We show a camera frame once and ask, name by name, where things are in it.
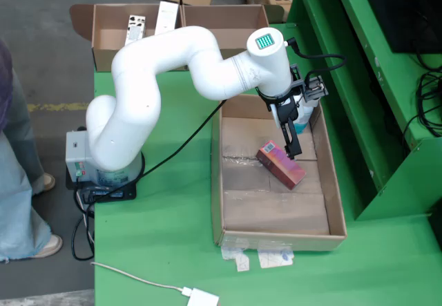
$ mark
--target yellow floor marking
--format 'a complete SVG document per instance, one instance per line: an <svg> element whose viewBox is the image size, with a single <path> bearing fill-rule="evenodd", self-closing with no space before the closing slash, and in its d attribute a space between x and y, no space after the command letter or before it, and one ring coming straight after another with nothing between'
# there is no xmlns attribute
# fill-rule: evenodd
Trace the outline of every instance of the yellow floor marking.
<svg viewBox="0 0 442 306"><path fill-rule="evenodd" d="M75 102L73 104L29 104L28 111L85 111L88 102Z"/></svg>

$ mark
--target white packaging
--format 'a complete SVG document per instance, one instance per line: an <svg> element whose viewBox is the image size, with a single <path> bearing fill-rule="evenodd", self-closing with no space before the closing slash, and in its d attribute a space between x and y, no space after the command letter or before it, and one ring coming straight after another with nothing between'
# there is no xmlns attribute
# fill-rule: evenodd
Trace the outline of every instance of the white packaging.
<svg viewBox="0 0 442 306"><path fill-rule="evenodd" d="M157 25L155 27L155 35L160 35L175 30L178 15L178 4L171 2L160 2L158 10Z"/></svg>
<svg viewBox="0 0 442 306"><path fill-rule="evenodd" d="M124 45L129 45L134 41L143 39L144 30L146 28L146 17L131 15L129 16L129 23L126 33L126 42Z"/></svg>

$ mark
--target person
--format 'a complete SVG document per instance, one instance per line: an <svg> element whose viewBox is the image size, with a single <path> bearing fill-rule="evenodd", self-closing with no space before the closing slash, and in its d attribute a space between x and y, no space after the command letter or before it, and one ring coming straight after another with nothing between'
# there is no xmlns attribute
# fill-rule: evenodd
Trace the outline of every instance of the person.
<svg viewBox="0 0 442 306"><path fill-rule="evenodd" d="M0 40L0 261L45 258L61 249L62 239L31 204L34 195L54 186L37 154L11 54Z"/></svg>

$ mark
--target black monitor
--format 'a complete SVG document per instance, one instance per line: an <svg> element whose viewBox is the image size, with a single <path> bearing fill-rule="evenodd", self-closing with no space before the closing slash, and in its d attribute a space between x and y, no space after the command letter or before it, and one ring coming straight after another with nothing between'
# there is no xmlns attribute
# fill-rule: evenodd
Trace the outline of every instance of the black monitor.
<svg viewBox="0 0 442 306"><path fill-rule="evenodd" d="M442 0L368 0L394 52L442 52Z"/></svg>

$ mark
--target open cardboard box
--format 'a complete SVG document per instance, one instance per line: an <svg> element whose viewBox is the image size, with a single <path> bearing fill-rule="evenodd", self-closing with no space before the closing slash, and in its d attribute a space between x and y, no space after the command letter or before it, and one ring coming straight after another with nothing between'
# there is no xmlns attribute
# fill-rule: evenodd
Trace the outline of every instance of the open cardboard box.
<svg viewBox="0 0 442 306"><path fill-rule="evenodd" d="M184 26L209 29L218 42L224 59L247 49L249 36L269 26L262 5L182 6Z"/></svg>
<svg viewBox="0 0 442 306"><path fill-rule="evenodd" d="M91 41L97 71L109 72L115 54L124 47L129 16L146 17L144 37L149 37L155 34L159 7L159 4L75 4L70 7L70 18L75 32ZM180 6L175 28L182 26Z"/></svg>
<svg viewBox="0 0 442 306"><path fill-rule="evenodd" d="M285 142L257 95L228 100L213 118L212 223L225 247L331 251L347 237L322 108L299 135L305 178L292 191L255 159L268 140Z"/></svg>

